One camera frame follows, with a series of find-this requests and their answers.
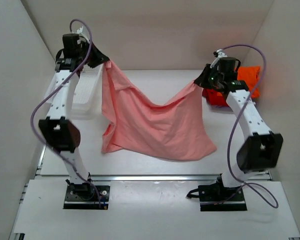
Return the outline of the pink t shirt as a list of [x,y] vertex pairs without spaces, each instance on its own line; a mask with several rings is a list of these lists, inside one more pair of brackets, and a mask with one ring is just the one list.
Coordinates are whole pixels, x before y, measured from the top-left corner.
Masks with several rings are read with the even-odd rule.
[[193,81],[164,105],[151,102],[111,60],[103,65],[101,113],[109,121],[101,152],[129,150],[198,161],[217,150],[203,122],[202,90]]

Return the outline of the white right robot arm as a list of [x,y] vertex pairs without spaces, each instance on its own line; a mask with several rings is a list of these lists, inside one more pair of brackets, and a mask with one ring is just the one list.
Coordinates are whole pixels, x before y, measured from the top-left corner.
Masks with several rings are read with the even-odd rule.
[[257,172],[275,168],[283,145],[282,135],[274,133],[260,116],[247,84],[237,79],[239,62],[234,57],[219,56],[210,66],[209,82],[225,97],[244,137],[235,164],[228,165],[228,170],[220,176],[222,183],[214,187],[219,200],[226,200],[232,195],[232,188],[239,187]]

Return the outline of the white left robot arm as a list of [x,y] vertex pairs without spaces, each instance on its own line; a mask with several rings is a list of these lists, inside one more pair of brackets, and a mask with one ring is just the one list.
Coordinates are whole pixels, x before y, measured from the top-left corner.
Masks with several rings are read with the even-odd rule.
[[93,99],[108,59],[80,32],[62,37],[63,48],[56,55],[50,109],[38,127],[45,142],[64,161],[69,174],[67,185],[83,199],[99,192],[91,182],[79,152],[81,133],[72,118],[92,115]]

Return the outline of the red folded t shirt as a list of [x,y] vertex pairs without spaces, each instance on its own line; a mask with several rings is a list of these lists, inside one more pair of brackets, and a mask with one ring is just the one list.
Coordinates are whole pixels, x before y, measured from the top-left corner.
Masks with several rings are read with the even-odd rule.
[[225,98],[220,92],[213,89],[204,88],[202,96],[206,99],[207,103],[216,108],[228,108],[229,105],[226,103]]

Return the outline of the orange folded t shirt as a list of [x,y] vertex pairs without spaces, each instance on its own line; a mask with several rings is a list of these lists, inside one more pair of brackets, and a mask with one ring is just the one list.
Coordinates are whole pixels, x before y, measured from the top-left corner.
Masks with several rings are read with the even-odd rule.
[[260,66],[240,66],[237,71],[237,80],[245,81],[249,91],[252,92],[259,80],[260,70]]

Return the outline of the white plastic mesh basket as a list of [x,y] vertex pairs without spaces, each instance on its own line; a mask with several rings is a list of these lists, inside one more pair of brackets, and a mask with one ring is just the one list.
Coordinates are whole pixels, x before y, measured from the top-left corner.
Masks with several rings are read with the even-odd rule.
[[103,65],[91,68],[77,75],[46,102],[50,104],[49,113],[66,113],[71,120],[92,119],[101,102]]

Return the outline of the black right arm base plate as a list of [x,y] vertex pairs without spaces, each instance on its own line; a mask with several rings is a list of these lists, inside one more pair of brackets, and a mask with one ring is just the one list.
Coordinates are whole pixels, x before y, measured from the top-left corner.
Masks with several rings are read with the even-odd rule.
[[240,187],[227,188],[218,183],[199,185],[190,190],[188,199],[199,199],[201,212],[247,211],[246,200]]

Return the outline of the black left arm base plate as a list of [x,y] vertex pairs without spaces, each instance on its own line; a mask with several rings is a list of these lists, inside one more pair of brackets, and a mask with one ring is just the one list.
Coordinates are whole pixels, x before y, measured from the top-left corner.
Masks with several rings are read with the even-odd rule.
[[110,185],[96,185],[96,190],[89,184],[74,184],[66,180],[63,209],[65,210],[108,210]]

